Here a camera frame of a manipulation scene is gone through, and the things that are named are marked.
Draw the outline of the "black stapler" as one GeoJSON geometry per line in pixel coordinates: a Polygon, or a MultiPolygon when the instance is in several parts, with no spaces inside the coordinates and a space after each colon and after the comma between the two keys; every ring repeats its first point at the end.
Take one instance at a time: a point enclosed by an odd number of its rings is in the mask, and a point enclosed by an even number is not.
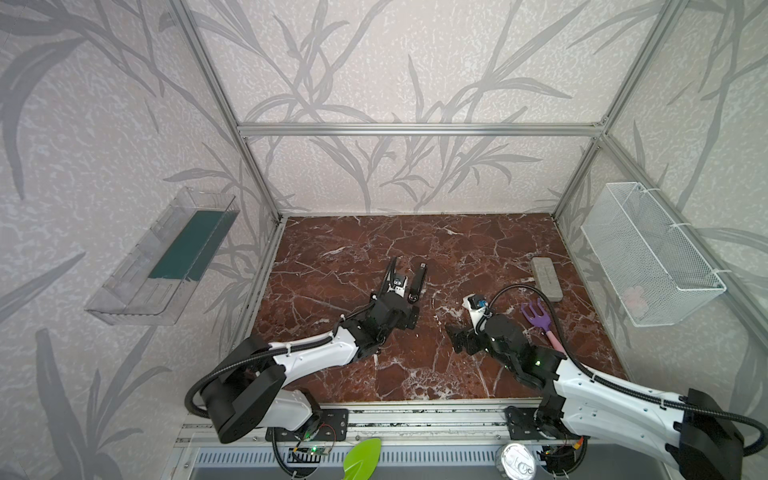
{"type": "Polygon", "coordinates": [[[427,264],[421,263],[411,281],[411,286],[408,291],[407,300],[410,304],[418,302],[422,295],[425,279],[427,274],[427,264]]]}

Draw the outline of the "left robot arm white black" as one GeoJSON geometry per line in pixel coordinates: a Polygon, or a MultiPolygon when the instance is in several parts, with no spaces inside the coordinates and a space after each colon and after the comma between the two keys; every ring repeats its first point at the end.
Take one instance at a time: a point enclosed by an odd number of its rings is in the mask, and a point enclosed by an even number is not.
{"type": "Polygon", "coordinates": [[[377,354],[393,330],[413,329],[418,316],[417,306],[389,291],[313,337],[274,343],[249,337],[188,389],[184,406],[210,420],[222,444],[260,428],[313,435],[322,409],[309,393],[286,387],[377,354]]]}

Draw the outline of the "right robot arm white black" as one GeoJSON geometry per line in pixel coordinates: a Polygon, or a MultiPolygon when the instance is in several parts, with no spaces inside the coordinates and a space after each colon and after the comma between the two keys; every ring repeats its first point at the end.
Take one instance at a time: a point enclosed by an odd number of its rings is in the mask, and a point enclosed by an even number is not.
{"type": "Polygon", "coordinates": [[[686,479],[739,479],[746,457],[767,446],[767,427],[722,410],[708,394],[663,393],[602,375],[528,341],[502,315],[480,329],[447,326],[454,350],[486,353],[542,401],[537,422],[550,436],[588,437],[645,454],[686,479]]]}

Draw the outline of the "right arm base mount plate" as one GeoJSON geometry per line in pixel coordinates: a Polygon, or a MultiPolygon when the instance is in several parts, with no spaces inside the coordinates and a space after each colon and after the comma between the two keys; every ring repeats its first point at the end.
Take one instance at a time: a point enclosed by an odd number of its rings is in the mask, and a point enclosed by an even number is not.
{"type": "Polygon", "coordinates": [[[507,406],[504,409],[505,425],[509,437],[513,441],[537,441],[545,439],[536,424],[534,407],[507,406]]]}

